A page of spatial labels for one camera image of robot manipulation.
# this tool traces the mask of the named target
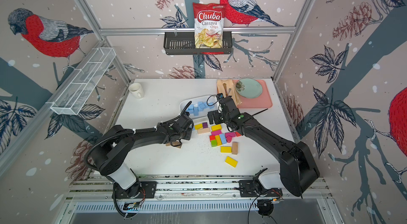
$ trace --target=white mug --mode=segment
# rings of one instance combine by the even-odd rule
[[[142,99],[144,97],[144,90],[140,83],[129,85],[129,91],[136,99]]]

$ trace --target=chip bag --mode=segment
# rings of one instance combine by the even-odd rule
[[[226,6],[215,3],[192,5],[195,18],[195,47],[221,48]]]

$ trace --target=bird's head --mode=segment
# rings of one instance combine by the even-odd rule
[[[32,15],[34,14],[25,8],[18,8],[8,15],[8,24],[14,35],[18,33],[28,34],[25,21]]]

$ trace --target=white table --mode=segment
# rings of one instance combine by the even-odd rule
[[[277,135],[293,141],[274,84],[271,79],[264,80],[273,106],[255,118]],[[139,79],[136,82],[142,85],[145,96],[138,100],[128,95],[116,122],[125,129],[154,127],[158,122],[176,117],[181,101],[217,93],[216,79]],[[249,114],[260,110],[240,109]],[[222,128],[222,132],[227,132],[225,124]],[[136,174],[150,175],[254,175],[265,167],[271,171],[280,170],[278,161],[250,138],[233,138],[232,142],[239,142],[239,145],[238,154],[232,155],[221,153],[220,147],[212,148],[209,135],[198,135],[194,130],[191,140],[182,140],[181,149],[163,144],[136,148],[129,152],[125,163]],[[236,168],[225,163],[227,156],[238,161]]]

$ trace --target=white wire basket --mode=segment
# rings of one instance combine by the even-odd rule
[[[66,87],[51,109],[58,115],[77,115],[116,57],[113,48],[96,48],[89,61]]]

